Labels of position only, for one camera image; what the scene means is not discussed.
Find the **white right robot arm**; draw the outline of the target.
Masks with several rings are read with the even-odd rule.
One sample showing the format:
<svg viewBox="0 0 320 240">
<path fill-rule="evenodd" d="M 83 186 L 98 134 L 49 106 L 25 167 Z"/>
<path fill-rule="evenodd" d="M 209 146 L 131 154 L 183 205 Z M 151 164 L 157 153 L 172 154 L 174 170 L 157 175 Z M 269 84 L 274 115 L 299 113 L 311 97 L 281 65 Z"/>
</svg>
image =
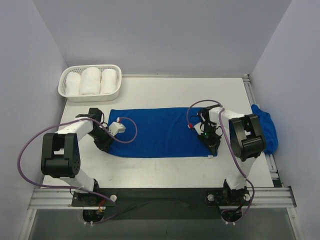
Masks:
<svg viewBox="0 0 320 240">
<path fill-rule="evenodd" d="M 233 205 L 240 200 L 249 201 L 248 176 L 252 165 L 267 146 L 258 116 L 212 105 L 200 109 L 197 117 L 200 120 L 194 126 L 197 138 L 216 155 L 224 136 L 235 165 L 223 183 L 223 202 Z M 218 129 L 222 130 L 222 136 L 217 133 Z"/>
</svg>

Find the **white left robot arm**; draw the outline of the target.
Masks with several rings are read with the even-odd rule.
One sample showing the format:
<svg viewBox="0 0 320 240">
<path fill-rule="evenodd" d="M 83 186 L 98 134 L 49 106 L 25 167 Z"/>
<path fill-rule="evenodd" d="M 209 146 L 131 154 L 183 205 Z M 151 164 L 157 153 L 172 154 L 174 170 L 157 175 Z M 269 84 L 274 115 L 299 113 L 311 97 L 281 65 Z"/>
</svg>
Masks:
<svg viewBox="0 0 320 240">
<path fill-rule="evenodd" d="M 107 153 L 116 134 L 100 126 L 103 117 L 100 109 L 90 108 L 87 114 L 78 114 L 76 122 L 55 133 L 46 133 L 42 139 L 41 172 L 76 187 L 75 192 L 83 194 L 90 206 L 101 201 L 101 191 L 98 181 L 81 169 L 79 141 L 89 135 L 95 146 Z"/>
</svg>

